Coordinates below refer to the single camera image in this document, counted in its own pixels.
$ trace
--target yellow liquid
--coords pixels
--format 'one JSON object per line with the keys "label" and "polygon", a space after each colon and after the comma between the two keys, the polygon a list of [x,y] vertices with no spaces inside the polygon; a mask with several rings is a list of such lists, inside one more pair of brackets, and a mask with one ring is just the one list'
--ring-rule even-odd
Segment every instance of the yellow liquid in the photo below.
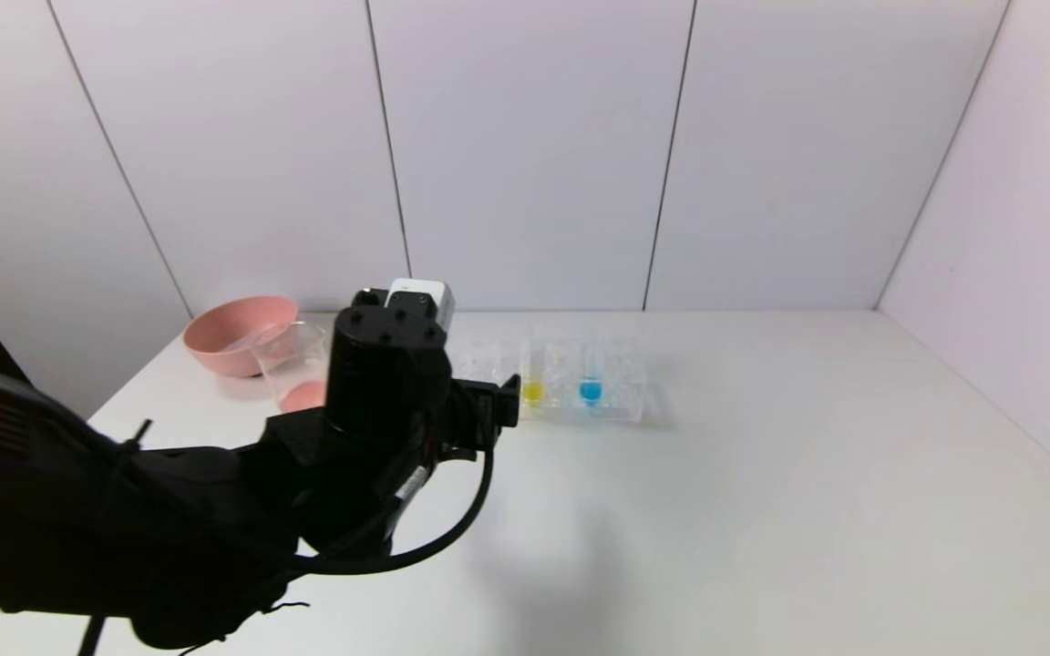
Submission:
{"label": "yellow liquid", "polygon": [[522,400],[526,405],[538,405],[542,402],[543,396],[545,396],[545,383],[522,383]]}

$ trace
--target blue liquid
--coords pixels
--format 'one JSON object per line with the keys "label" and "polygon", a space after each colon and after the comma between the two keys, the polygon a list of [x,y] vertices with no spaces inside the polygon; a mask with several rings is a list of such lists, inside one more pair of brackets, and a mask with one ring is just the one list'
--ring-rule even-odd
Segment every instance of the blue liquid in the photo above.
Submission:
{"label": "blue liquid", "polygon": [[578,387],[578,394],[587,406],[594,407],[602,400],[602,382],[596,378],[585,378]]}

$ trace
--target pink bowl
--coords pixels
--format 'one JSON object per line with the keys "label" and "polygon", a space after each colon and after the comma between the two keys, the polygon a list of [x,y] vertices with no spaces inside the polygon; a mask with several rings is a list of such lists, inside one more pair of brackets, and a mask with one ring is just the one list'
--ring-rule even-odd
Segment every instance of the pink bowl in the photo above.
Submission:
{"label": "pink bowl", "polygon": [[184,347],[220,377],[256,377],[261,368],[250,353],[250,344],[272,325],[297,317],[299,306],[285,296],[247,296],[193,319],[184,330]]}

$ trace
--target white wall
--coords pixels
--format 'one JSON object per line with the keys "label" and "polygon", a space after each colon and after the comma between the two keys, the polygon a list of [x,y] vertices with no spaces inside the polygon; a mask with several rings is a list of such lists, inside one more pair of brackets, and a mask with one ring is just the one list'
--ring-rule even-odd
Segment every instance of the white wall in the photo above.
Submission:
{"label": "white wall", "polygon": [[0,340],[86,416],[187,320],[46,4],[0,0]]}
{"label": "white wall", "polygon": [[372,3],[412,272],[639,310],[691,0]]}
{"label": "white wall", "polygon": [[193,312],[407,275],[363,0],[55,0]]}
{"label": "white wall", "polygon": [[881,310],[1050,451],[1050,0],[1016,0]]}
{"label": "white wall", "polygon": [[647,306],[874,308],[1005,0],[699,0]]}

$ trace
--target clear plastic tray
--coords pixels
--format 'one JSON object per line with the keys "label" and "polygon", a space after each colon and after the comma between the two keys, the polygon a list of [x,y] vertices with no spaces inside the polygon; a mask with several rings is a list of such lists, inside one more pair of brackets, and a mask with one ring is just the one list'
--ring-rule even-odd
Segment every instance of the clear plastic tray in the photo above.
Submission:
{"label": "clear plastic tray", "polygon": [[504,383],[522,377],[522,419],[639,421],[646,372],[626,340],[529,340],[449,348],[453,374]]}

